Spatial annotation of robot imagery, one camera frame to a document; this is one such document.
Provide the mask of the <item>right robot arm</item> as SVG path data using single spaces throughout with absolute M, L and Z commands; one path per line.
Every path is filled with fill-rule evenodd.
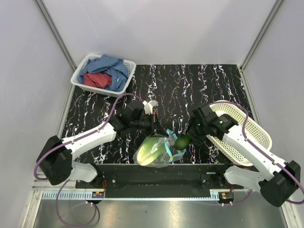
M 204 104 L 193 109 L 186 136 L 188 143 L 200 143 L 207 135 L 216 137 L 245 156 L 257 169 L 229 167 L 215 177 L 220 188 L 231 184 L 243 186 L 260 192 L 268 203 L 280 207 L 298 189 L 304 189 L 300 183 L 301 167 L 295 161 L 286 162 L 258 145 L 246 134 L 245 127 L 229 114 L 219 116 L 210 104 Z

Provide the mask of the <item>dark green fake avocado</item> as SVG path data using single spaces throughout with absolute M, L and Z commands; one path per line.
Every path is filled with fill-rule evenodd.
M 191 138 L 188 135 L 180 135 L 175 143 L 174 148 L 178 151 L 183 151 L 188 147 L 188 145 L 191 143 Z

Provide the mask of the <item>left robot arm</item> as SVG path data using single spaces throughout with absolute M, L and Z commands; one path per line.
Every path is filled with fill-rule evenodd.
M 132 130 L 141 130 L 148 137 L 167 137 L 157 118 L 157 101 L 133 101 L 121 112 L 110 113 L 99 126 L 64 139 L 52 136 L 46 142 L 36 161 L 35 170 L 41 169 L 51 185 L 67 180 L 83 181 L 92 188 L 102 185 L 105 175 L 90 163 L 76 162 L 85 152 L 125 136 Z

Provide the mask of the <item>clear zip top bag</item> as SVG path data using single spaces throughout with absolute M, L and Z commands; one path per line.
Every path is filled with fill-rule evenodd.
M 174 148 L 177 136 L 174 131 L 166 130 L 169 137 L 146 137 L 136 153 L 133 155 L 135 164 L 145 167 L 162 168 L 179 161 L 186 149 Z

